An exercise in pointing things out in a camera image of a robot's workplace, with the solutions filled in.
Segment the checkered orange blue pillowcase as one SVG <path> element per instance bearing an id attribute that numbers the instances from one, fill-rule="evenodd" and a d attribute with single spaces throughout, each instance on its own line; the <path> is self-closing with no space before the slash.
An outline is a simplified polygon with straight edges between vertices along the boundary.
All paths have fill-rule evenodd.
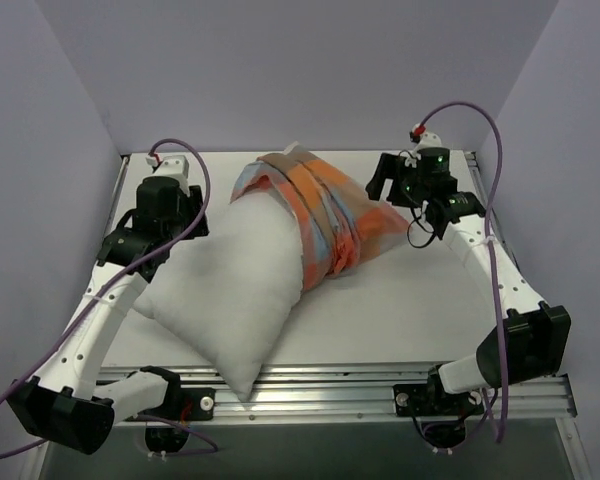
<path id="1" fill-rule="evenodd" d="M 373 260 L 406 240 L 410 223 L 385 201 L 298 143 L 257 158 L 242 170 L 231 200 L 275 192 L 298 224 L 303 289 Z"/>

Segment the white pillow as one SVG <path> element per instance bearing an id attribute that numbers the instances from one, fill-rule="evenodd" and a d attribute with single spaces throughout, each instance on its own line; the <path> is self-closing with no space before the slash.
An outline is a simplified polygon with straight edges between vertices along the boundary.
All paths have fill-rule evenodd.
<path id="1" fill-rule="evenodd" d="M 208 236 L 176 244 L 134 309 L 207 360 L 246 402 L 302 287 L 295 217 L 279 195 L 256 192 L 232 202 Z"/>

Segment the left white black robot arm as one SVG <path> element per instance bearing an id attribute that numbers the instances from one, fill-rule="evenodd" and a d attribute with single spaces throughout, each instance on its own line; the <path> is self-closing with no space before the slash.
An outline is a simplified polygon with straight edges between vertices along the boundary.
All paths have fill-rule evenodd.
<path id="1" fill-rule="evenodd" d="M 122 321 L 178 240 L 208 234 L 209 196 L 198 185 L 149 176 L 136 205 L 105 237 L 87 291 L 51 354 L 10 387 L 6 401 L 31 435 L 90 455 L 113 426 L 150 412 L 178 417 L 184 402 L 178 374 L 142 367 L 105 386 L 98 374 Z"/>

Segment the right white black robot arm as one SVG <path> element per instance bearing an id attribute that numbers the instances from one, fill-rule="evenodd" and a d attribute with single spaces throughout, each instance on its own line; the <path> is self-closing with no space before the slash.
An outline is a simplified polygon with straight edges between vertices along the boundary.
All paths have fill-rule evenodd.
<path id="1" fill-rule="evenodd" d="M 383 153 L 365 187 L 372 200 L 387 189 L 390 204 L 421 211 L 431 237 L 456 255 L 494 308 L 495 326 L 476 351 L 439 366 L 437 379 L 425 386 L 425 403 L 439 413 L 460 394 L 557 373 L 571 327 L 565 307 L 549 305 L 523 278 L 495 237 L 486 207 L 475 193 L 460 190 L 450 163 L 444 147 Z"/>

